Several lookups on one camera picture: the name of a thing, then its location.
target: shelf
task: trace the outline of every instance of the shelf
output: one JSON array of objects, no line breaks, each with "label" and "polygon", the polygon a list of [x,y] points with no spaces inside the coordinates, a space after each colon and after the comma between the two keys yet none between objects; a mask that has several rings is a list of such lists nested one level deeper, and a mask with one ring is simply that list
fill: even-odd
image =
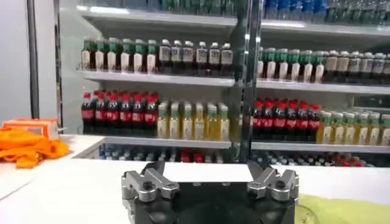
[{"label": "shelf", "polygon": [[389,95],[390,86],[359,86],[342,84],[299,83],[257,80],[257,88],[264,89],[290,89],[299,91],[315,91],[327,93],[372,94]]},{"label": "shelf", "polygon": [[253,150],[311,151],[311,152],[363,152],[390,153],[389,146],[323,145],[299,143],[253,142]]},{"label": "shelf", "polygon": [[104,138],[108,144],[129,144],[129,145],[148,145],[148,146],[168,146],[168,147],[191,147],[207,149],[228,149],[231,142],[219,141],[195,141],[181,139],[158,139],[158,138],[136,138],[136,137],[113,137]]},{"label": "shelf", "polygon": [[93,72],[79,71],[85,79],[92,81],[110,80],[122,82],[148,82],[148,83],[170,83],[181,85],[201,85],[201,86],[224,86],[231,87],[235,81],[233,79],[219,79],[211,77],[188,77],[159,74],[132,74],[120,72]]}]

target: juice bottle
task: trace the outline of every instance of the juice bottle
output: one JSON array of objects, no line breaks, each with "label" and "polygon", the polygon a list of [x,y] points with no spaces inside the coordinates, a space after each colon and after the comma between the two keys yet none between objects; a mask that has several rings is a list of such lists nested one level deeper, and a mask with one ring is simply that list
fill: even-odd
[{"label": "juice bottle", "polygon": [[184,104],[184,115],[182,122],[182,139],[193,138],[193,118],[191,116],[192,106],[190,103]]},{"label": "juice bottle", "polygon": [[317,131],[317,144],[329,144],[330,135],[332,132],[332,114],[326,111],[322,111],[321,122]]},{"label": "juice bottle", "polygon": [[378,144],[378,138],[380,132],[379,117],[380,117],[380,113],[371,113],[369,115],[369,122],[368,122],[369,125],[368,125],[366,145]]},{"label": "juice bottle", "polygon": [[201,103],[195,105],[195,119],[194,119],[194,139],[203,140],[205,134],[205,120],[204,110]]},{"label": "juice bottle", "polygon": [[331,144],[342,144],[342,137],[344,136],[344,125],[342,123],[342,113],[334,113],[332,123],[332,133],[330,135]]},{"label": "juice bottle", "polygon": [[382,114],[380,145],[390,145],[390,114]]},{"label": "juice bottle", "polygon": [[171,105],[171,118],[169,119],[169,137],[179,139],[179,103],[174,102]]},{"label": "juice bottle", "polygon": [[345,132],[342,137],[342,143],[345,145],[353,144],[353,137],[355,136],[355,115],[353,113],[344,114],[344,124],[345,124]]},{"label": "juice bottle", "polygon": [[158,138],[167,138],[168,137],[168,117],[167,117],[167,109],[168,104],[166,102],[162,102],[158,106],[158,119],[157,119],[157,137]]}]

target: plastic bottle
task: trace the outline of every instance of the plastic bottle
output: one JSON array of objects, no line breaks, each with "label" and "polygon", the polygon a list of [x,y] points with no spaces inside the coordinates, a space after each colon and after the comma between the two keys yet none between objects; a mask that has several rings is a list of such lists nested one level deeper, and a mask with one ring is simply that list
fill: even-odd
[{"label": "plastic bottle", "polygon": [[380,134],[379,117],[380,117],[380,113],[371,113],[369,115],[369,125],[368,125],[366,145],[378,144],[378,139]]}]

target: bottle label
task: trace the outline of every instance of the bottle label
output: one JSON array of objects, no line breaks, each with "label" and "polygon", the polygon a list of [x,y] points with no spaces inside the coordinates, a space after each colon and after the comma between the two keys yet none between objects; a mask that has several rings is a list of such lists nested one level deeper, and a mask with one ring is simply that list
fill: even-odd
[{"label": "bottle label", "polygon": [[192,121],[183,121],[183,139],[191,139],[193,130]]},{"label": "bottle label", "polygon": [[156,55],[147,55],[147,73],[154,74],[156,69]]},{"label": "bottle label", "polygon": [[134,54],[134,72],[140,73],[142,71],[142,55]]},{"label": "bottle label", "polygon": [[144,122],[144,114],[133,113],[133,121],[135,121],[135,122]]},{"label": "bottle label", "polygon": [[118,119],[119,119],[119,112],[117,112],[117,111],[107,112],[107,120],[108,121],[117,121]]},{"label": "bottle label", "polygon": [[381,145],[390,145],[390,128],[383,130]]},{"label": "bottle label", "polygon": [[130,55],[128,53],[121,54],[121,69],[122,72],[130,70]]},{"label": "bottle label", "polygon": [[172,53],[172,56],[171,56],[172,61],[181,61],[182,60],[180,57],[180,48],[179,47],[172,47],[171,53]]},{"label": "bottle label", "polygon": [[261,76],[263,76],[263,68],[264,68],[264,62],[258,61],[257,62],[257,78],[261,78]]},{"label": "bottle label", "polygon": [[104,53],[101,51],[96,52],[95,59],[96,59],[96,70],[103,71],[104,70]]},{"label": "bottle label", "polygon": [[370,135],[370,145],[377,145],[379,137],[379,128],[373,128]]},{"label": "bottle label", "polygon": [[123,112],[121,111],[119,114],[119,118],[123,122],[131,121],[132,120],[132,113],[131,112]]},{"label": "bottle label", "polygon": [[196,121],[195,122],[195,132],[194,132],[195,140],[202,140],[203,139],[203,132],[204,132],[203,121]]},{"label": "bottle label", "polygon": [[221,140],[229,141],[229,121],[221,121]]},{"label": "bottle label", "polygon": [[311,72],[313,71],[312,64],[306,64],[303,72],[303,82],[310,82]]},{"label": "bottle label", "polygon": [[324,135],[322,136],[322,143],[329,144],[330,143],[330,132],[332,131],[331,126],[324,127]]},{"label": "bottle label", "polygon": [[145,122],[155,123],[157,121],[157,116],[154,114],[145,114]]},{"label": "bottle label", "polygon": [[82,61],[82,69],[90,69],[90,52],[82,51],[81,52],[81,61]]},{"label": "bottle label", "polygon": [[206,49],[197,49],[196,50],[196,61],[198,63],[207,63],[207,50]]},{"label": "bottle label", "polygon": [[96,120],[100,120],[100,121],[103,121],[103,120],[106,120],[107,118],[107,112],[104,111],[104,110],[97,110],[95,111],[95,119]]},{"label": "bottle label", "polygon": [[209,63],[213,65],[219,64],[219,59],[221,58],[221,52],[218,49],[210,49]]},{"label": "bottle label", "polygon": [[193,60],[194,60],[194,50],[190,47],[183,48],[183,61],[193,62]]},{"label": "bottle label", "polygon": [[345,144],[347,144],[347,145],[353,144],[353,136],[354,135],[355,135],[355,128],[354,127],[347,128]]},{"label": "bottle label", "polygon": [[280,69],[279,69],[279,79],[280,80],[285,80],[287,76],[287,70],[288,70],[288,63],[283,62],[280,64]]},{"label": "bottle label", "polygon": [[267,66],[267,79],[273,79],[274,78],[275,66],[276,66],[276,63],[274,61],[268,62],[268,66]]},{"label": "bottle label", "polygon": [[335,134],[335,144],[341,144],[342,143],[342,136],[344,134],[344,127],[337,127],[336,128],[336,134]]},{"label": "bottle label", "polygon": [[298,81],[299,68],[300,68],[299,63],[293,64],[292,70],[291,70],[291,80],[292,81]]},{"label": "bottle label", "polygon": [[93,110],[82,110],[81,111],[81,117],[82,119],[91,119],[94,116]]},{"label": "bottle label", "polygon": [[320,83],[324,75],[324,65],[316,66],[316,83]]},{"label": "bottle label", "polygon": [[158,120],[157,122],[157,137],[165,138],[166,137],[166,121]]},{"label": "bottle label", "polygon": [[169,61],[171,59],[171,49],[167,46],[160,47],[160,61]]},{"label": "bottle label", "polygon": [[175,120],[171,120],[170,123],[170,129],[169,129],[169,136],[171,138],[178,138],[179,137],[179,132],[178,132],[178,123]]},{"label": "bottle label", "polygon": [[108,70],[109,71],[116,70],[116,53],[109,52],[107,54],[107,58],[108,58]]},{"label": "bottle label", "polygon": [[361,128],[359,133],[358,145],[365,145],[367,139],[368,128]]},{"label": "bottle label", "polygon": [[231,51],[231,50],[222,50],[222,52],[221,52],[221,64],[222,65],[231,65],[231,64],[233,64],[233,51]]}]

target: display refrigerator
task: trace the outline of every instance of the display refrigerator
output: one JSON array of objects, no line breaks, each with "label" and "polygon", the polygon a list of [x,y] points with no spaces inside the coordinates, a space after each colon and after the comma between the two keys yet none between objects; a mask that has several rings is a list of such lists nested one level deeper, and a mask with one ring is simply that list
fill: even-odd
[{"label": "display refrigerator", "polygon": [[54,4],[59,124],[87,158],[389,166],[390,3]]}]

